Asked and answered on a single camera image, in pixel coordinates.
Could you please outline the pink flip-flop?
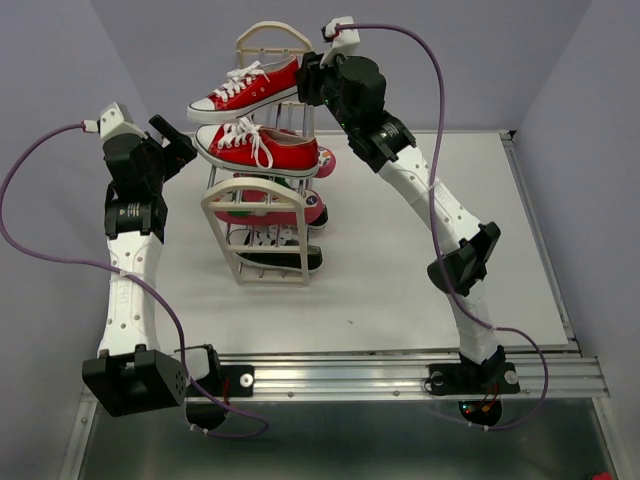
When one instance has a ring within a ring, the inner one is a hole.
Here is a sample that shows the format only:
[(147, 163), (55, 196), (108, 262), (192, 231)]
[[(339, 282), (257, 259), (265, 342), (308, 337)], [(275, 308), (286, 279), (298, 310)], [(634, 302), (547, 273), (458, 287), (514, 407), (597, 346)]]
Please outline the pink flip-flop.
[(202, 208), (221, 222), (231, 225), (249, 225), (247, 218), (263, 216), (268, 212), (295, 212), (297, 224), (306, 225), (305, 210), (325, 203), (313, 189), (293, 188), (285, 180), (274, 177), (237, 177), (217, 182), (206, 191)]
[(260, 177), (260, 178), (268, 178), (268, 177), (281, 177), (285, 179), (294, 179), (294, 180), (307, 180), (312, 178), (326, 178), (333, 173), (336, 168), (336, 156), (335, 154), (327, 147), (319, 146), (318, 147), (318, 156), (317, 156), (317, 169), (314, 171), (312, 175), (309, 176), (291, 176), (285, 175), (284, 173), (254, 173), (254, 172), (240, 172), (234, 173), (233, 177)]

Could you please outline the black sneaker white laces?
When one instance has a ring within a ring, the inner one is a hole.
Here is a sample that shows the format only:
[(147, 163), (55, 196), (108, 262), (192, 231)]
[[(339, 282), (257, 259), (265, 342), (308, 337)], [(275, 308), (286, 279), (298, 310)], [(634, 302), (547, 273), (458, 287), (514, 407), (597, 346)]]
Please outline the black sneaker white laces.
[[(302, 271), (301, 255), (298, 253), (241, 252), (236, 258), (245, 265), (263, 269), (280, 269), (291, 272)], [(323, 253), (319, 246), (307, 247), (307, 269), (317, 271), (323, 264)]]

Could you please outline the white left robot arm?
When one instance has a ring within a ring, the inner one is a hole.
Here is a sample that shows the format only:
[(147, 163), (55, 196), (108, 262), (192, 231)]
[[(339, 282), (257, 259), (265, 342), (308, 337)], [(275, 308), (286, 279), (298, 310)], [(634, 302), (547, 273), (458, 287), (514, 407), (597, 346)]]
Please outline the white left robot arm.
[(162, 145), (114, 102), (100, 114), (98, 129), (111, 175), (104, 230), (112, 267), (106, 325), (95, 359), (82, 365), (85, 385), (113, 417), (172, 408), (183, 403), (188, 382), (199, 393), (215, 392), (223, 371), (202, 359), (188, 371), (162, 352), (149, 288), (164, 246), (168, 207), (164, 184), (196, 156), (191, 140), (163, 117), (150, 125)]

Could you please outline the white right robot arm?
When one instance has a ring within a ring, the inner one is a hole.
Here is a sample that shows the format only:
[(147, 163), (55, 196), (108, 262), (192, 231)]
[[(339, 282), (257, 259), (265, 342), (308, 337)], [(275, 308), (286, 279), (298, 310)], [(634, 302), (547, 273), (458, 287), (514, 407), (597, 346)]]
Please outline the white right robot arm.
[(460, 378), (482, 390), (496, 378), (492, 361), (503, 353), (488, 320), (483, 280), (501, 232), (469, 213), (434, 175), (414, 135), (384, 107), (386, 79), (361, 56), (337, 55), (329, 63), (311, 52), (296, 73), (299, 100), (323, 105), (346, 133), (353, 153), (391, 185), (428, 226), (436, 259), (427, 268), (450, 305), (460, 339)]

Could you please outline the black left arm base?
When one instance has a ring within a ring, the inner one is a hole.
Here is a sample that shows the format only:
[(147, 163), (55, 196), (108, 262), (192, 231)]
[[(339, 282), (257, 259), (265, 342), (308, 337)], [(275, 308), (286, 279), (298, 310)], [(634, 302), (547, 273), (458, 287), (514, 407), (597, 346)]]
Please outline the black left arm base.
[[(188, 371), (209, 394), (225, 404), (232, 398), (251, 398), (254, 390), (255, 369), (249, 364), (222, 365), (217, 351), (210, 344), (187, 347)], [(208, 400), (190, 383), (186, 389), (186, 418), (197, 427), (215, 431), (229, 413)]]

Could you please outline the aluminium mounting rail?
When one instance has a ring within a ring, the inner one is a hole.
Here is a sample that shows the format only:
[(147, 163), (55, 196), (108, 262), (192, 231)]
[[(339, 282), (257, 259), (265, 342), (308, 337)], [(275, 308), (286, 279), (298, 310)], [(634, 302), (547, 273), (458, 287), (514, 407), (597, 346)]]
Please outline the aluminium mounting rail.
[(576, 353), (550, 354), (546, 366), (533, 354), (508, 357), (512, 363), (478, 394), (438, 395), (443, 380), (440, 365), (457, 362), (453, 354), (406, 355), (253, 355), (220, 358), (225, 369), (247, 366), (236, 377), (249, 397), (244, 402), (443, 401), (481, 399), (497, 394), (500, 400), (607, 398), (609, 389), (595, 358)]

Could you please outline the red sneaker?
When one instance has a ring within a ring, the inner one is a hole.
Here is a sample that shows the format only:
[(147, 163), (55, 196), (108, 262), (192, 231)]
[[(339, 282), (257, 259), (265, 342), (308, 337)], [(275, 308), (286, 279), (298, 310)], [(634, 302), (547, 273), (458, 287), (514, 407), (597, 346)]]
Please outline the red sneaker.
[(193, 137), (199, 154), (216, 168), (239, 173), (308, 178), (318, 169), (318, 143), (243, 117), (235, 123), (200, 126)]
[(289, 100), (297, 95), (298, 69), (298, 58), (289, 55), (277, 62), (254, 61), (232, 70), (220, 86), (187, 107), (187, 118), (200, 125), (229, 123)]

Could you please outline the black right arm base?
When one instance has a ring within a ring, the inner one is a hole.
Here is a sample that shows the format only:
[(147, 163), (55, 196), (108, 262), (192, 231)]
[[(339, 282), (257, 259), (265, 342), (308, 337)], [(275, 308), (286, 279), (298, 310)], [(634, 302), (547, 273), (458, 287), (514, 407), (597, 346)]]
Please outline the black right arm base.
[(460, 396), (462, 419), (485, 430), (494, 429), (501, 419), (500, 396), (521, 392), (515, 365), (506, 361), (502, 345), (480, 364), (459, 354), (457, 363), (432, 363), (427, 369), (425, 391), (436, 397)]

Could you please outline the beige chrome shoe shelf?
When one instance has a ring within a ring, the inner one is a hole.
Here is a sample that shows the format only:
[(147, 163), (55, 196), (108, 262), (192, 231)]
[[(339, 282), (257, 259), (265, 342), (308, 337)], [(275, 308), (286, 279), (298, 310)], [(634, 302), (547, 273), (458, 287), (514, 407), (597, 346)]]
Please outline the beige chrome shoe shelf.
[(307, 286), (309, 225), (324, 210), (312, 179), (236, 172), (217, 180), (217, 171), (201, 207), (236, 283)]

